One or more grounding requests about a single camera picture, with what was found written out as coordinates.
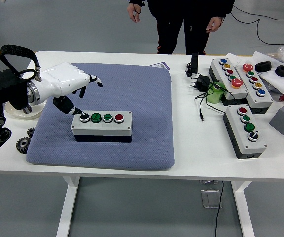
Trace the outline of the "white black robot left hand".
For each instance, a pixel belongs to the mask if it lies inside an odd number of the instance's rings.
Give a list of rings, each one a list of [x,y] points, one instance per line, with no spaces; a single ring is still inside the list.
[[[63,113],[81,114],[82,110],[67,96],[80,90],[79,97],[82,98],[87,85],[92,82],[99,87],[103,86],[97,76],[87,74],[70,63],[61,63],[41,72],[41,82],[35,84],[38,90],[36,97],[39,98],[36,101],[42,103],[52,97],[53,104]]]

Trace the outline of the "person's left hand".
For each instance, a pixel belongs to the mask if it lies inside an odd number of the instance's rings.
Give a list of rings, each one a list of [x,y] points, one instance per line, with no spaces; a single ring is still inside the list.
[[[211,33],[217,31],[223,22],[223,17],[212,17],[206,27],[206,32]]]

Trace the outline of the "person's right hand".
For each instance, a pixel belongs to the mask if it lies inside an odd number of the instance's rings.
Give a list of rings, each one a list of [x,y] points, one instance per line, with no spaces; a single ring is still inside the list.
[[[137,4],[130,3],[127,7],[129,18],[134,22],[140,22],[141,7]]]

